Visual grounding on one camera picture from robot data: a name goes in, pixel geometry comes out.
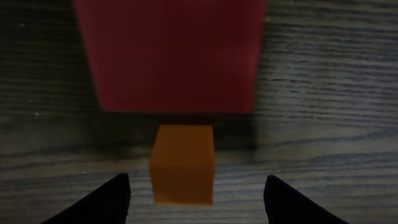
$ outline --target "orange cube's front face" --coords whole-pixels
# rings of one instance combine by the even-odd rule
[[[149,162],[156,203],[213,203],[213,144],[211,126],[160,126]]]

